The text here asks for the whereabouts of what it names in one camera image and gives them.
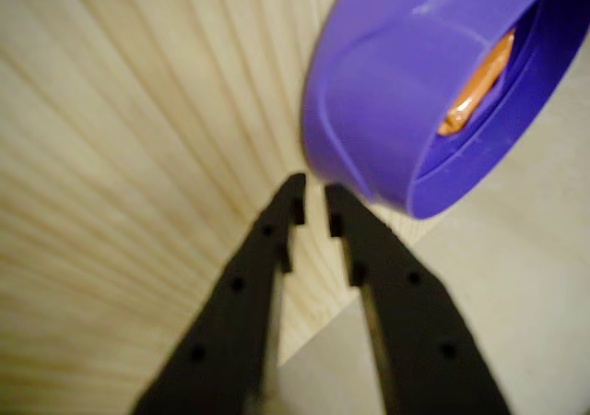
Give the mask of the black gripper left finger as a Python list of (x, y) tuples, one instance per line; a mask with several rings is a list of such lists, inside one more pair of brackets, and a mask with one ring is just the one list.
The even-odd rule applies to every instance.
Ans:
[(260, 213), (135, 414), (264, 414), (277, 387), (284, 279), (306, 177), (292, 174)]

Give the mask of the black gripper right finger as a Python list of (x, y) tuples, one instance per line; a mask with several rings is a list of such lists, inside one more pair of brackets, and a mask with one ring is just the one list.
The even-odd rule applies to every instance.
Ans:
[(344, 186), (325, 201), (360, 291), (388, 414), (507, 414), (509, 407), (450, 294)]

